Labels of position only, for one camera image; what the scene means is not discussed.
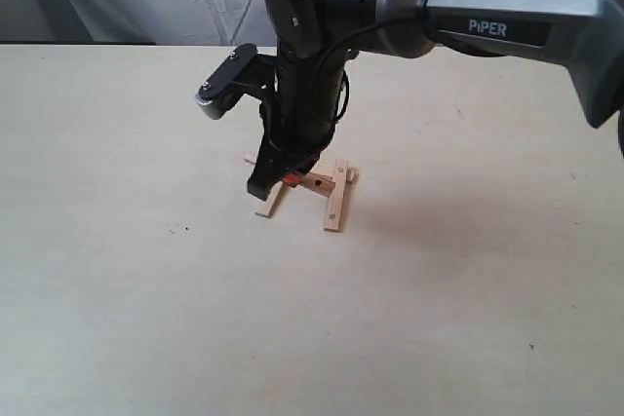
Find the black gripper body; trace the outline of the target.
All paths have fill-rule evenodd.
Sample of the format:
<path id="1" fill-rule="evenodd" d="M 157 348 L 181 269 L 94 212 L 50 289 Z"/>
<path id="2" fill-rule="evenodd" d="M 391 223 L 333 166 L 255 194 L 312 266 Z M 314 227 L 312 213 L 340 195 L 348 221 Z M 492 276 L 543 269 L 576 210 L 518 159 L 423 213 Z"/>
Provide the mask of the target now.
<path id="1" fill-rule="evenodd" d="M 277 52 L 277 91 L 262 140 L 292 158 L 292 172 L 318 161 L 332 140 L 346 60 L 344 48 L 328 57 L 319 52 L 301 58 L 286 48 Z"/>

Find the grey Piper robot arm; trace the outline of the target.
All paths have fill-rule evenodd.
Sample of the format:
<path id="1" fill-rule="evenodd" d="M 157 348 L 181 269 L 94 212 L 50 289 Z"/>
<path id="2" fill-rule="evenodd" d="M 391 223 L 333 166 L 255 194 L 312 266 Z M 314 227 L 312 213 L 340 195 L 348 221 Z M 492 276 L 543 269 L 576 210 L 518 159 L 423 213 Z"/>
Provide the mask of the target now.
<path id="1" fill-rule="evenodd" d="M 588 124 L 623 114 L 623 0 L 265 0 L 277 35 L 277 94 L 248 181 L 265 199 L 310 171 L 332 140 L 358 52 L 417 58 L 436 46 L 471 57 L 564 67 Z"/>

